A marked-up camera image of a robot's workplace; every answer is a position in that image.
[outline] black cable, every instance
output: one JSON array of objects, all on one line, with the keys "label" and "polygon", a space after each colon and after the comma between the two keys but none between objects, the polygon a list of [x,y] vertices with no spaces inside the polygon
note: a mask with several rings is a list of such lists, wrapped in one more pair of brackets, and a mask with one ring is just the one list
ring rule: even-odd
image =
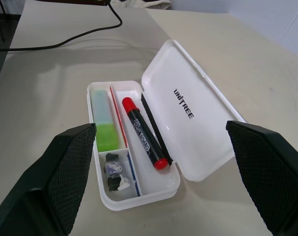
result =
[{"label": "black cable", "polygon": [[119,17],[119,15],[114,11],[114,9],[112,8],[111,4],[109,4],[109,8],[111,9],[111,11],[113,12],[113,14],[118,18],[119,20],[119,24],[115,25],[115,26],[108,26],[108,27],[102,27],[102,28],[98,28],[98,29],[93,29],[90,31],[87,31],[85,33],[81,33],[79,35],[76,35],[74,37],[71,37],[61,43],[55,44],[55,45],[50,45],[50,46],[43,46],[43,47],[34,47],[34,48],[0,48],[0,52],[18,52],[18,51],[34,51],[34,50],[45,50],[45,49],[51,49],[51,48],[57,48],[59,46],[62,46],[76,38],[85,36],[89,33],[93,33],[93,32],[97,32],[97,31],[101,31],[101,30],[110,30],[110,29],[115,29],[120,27],[123,24],[123,21],[121,20],[121,18]]}]

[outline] white wall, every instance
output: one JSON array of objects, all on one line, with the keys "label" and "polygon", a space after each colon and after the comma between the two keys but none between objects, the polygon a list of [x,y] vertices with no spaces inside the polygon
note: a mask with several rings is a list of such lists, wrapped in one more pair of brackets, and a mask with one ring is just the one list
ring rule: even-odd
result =
[{"label": "white wall", "polygon": [[6,13],[21,15],[26,0],[1,0],[1,2],[3,4],[3,7],[5,8]]},{"label": "white wall", "polygon": [[298,55],[298,0],[171,0],[174,10],[230,13]]}]

